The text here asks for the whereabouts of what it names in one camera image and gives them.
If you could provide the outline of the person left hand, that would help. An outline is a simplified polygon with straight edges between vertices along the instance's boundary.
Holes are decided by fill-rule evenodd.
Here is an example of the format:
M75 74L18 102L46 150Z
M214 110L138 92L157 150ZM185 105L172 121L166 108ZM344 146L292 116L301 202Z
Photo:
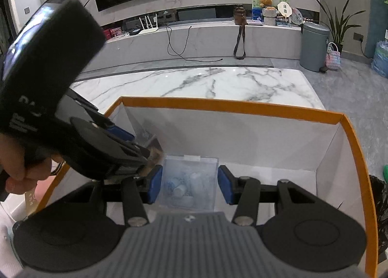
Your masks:
M46 180L51 175L52 162L62 162L60 155L52 155L39 164L25 167L24 148L17 140L8 135L1 134L1 166L9 177L5 183L8 193L22 195L32 190L38 181Z

